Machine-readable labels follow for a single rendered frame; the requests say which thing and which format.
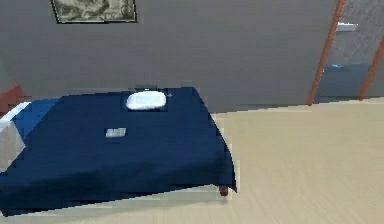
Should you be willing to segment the small grey flat rectangle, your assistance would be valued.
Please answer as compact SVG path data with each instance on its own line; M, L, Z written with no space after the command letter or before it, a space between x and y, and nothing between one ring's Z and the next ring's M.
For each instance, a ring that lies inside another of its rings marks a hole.
M123 137L126 134L125 128L110 128L106 130L106 138Z

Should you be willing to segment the white oval pillow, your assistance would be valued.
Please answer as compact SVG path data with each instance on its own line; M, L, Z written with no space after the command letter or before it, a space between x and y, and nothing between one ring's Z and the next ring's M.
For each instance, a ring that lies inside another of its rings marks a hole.
M141 91L131 94L126 100L130 110L149 110L165 106L167 97L160 91Z

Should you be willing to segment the framed grey-green wall picture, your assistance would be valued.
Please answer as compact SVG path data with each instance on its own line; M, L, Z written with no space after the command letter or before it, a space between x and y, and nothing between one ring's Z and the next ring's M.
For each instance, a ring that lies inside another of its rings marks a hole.
M135 0L50 0L59 24L135 23Z

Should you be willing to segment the bed with dark blue cover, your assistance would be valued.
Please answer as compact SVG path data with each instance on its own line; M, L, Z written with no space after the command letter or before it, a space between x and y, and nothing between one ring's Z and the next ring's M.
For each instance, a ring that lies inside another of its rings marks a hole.
M164 89L165 106L127 108L129 92L34 100L25 148L0 172L0 212L48 211L204 185L236 186L232 156L193 87ZM110 128L123 137L106 138Z

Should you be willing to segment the grey room door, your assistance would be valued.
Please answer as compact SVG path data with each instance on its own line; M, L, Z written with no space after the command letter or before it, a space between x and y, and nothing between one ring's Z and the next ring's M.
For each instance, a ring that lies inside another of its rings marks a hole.
M384 0L339 0L307 103L364 97L384 56Z

